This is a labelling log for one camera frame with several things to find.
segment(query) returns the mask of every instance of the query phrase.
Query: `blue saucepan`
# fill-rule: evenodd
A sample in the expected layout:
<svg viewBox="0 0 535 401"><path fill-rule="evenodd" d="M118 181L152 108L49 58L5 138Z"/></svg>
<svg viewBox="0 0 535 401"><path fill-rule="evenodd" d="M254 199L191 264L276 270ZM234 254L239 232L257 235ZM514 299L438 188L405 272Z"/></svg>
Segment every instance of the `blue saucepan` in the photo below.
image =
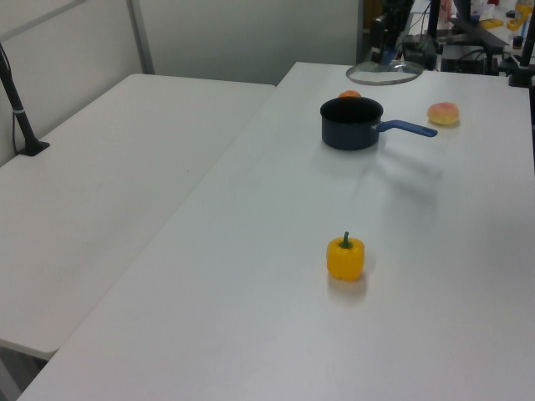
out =
<svg viewBox="0 0 535 401"><path fill-rule="evenodd" d="M383 106L368 98L336 98L321 106L322 139L336 149L360 150L379 140L379 132L399 128L427 137L436 136L435 129L394 119L381 122Z"/></svg>

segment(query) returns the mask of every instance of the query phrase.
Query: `white tabletop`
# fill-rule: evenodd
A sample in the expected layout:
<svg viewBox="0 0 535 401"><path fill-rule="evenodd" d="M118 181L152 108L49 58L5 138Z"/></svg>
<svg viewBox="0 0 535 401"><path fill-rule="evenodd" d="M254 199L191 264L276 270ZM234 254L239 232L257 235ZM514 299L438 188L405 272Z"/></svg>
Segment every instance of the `white tabletop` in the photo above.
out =
<svg viewBox="0 0 535 401"><path fill-rule="evenodd" d="M273 86L132 75L0 169L0 346L52 354Z"/></svg>
<svg viewBox="0 0 535 401"><path fill-rule="evenodd" d="M535 398L527 91L346 68L296 64L21 401ZM346 89L383 120L453 101L461 123L334 150L318 111ZM325 267L344 231L366 245L355 283Z"/></svg>

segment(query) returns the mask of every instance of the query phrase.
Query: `saucepan handle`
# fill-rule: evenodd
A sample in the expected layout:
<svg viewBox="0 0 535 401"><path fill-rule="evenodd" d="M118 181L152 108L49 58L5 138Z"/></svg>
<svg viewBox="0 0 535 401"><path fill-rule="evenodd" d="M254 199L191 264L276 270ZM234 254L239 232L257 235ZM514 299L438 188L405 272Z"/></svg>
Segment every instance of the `saucepan handle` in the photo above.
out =
<svg viewBox="0 0 535 401"><path fill-rule="evenodd" d="M428 136L430 138L438 134L438 131L436 129L423 127L417 124L407 123L406 121L401 121L399 119L385 121L383 123L379 123L377 127L375 127L375 129L377 129L377 132L385 132L386 130L391 128L403 129L405 131L414 132L415 134Z"/></svg>

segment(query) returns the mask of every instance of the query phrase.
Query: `yellow object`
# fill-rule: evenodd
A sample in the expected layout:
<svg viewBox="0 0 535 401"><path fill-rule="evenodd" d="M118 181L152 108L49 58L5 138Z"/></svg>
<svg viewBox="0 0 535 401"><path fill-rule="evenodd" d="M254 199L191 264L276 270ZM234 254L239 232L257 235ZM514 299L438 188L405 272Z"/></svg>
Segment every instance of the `yellow object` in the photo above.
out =
<svg viewBox="0 0 535 401"><path fill-rule="evenodd" d="M334 278L354 282L364 269L364 243L356 238L336 238L327 246L327 270Z"/></svg>
<svg viewBox="0 0 535 401"><path fill-rule="evenodd" d="M455 103L435 103L427 109L427 117L435 124L454 124L459 120L459 108Z"/></svg>
<svg viewBox="0 0 535 401"><path fill-rule="evenodd" d="M514 19L507 21L507 29L513 32L519 29L526 22L527 17L533 11L533 6L517 3L515 6L515 11L517 12L517 16Z"/></svg>
<svg viewBox="0 0 535 401"><path fill-rule="evenodd" d="M501 27L503 25L503 21L501 19L493 18L493 19L487 19L485 21L480 21L479 26L483 29L490 29L495 27Z"/></svg>

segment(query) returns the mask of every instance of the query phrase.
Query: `white wall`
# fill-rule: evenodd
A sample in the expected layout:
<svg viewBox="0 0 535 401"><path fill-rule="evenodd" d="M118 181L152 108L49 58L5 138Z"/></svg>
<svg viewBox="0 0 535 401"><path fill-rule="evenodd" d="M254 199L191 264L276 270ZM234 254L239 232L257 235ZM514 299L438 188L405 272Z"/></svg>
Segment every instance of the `white wall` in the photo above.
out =
<svg viewBox="0 0 535 401"><path fill-rule="evenodd" d="M38 138L141 72L126 0L87 0L5 40L3 47ZM18 125L17 132L20 149ZM12 157L11 105L0 87L0 165Z"/></svg>
<svg viewBox="0 0 535 401"><path fill-rule="evenodd" d="M362 0L135 1L157 74L278 84L297 61L356 61Z"/></svg>

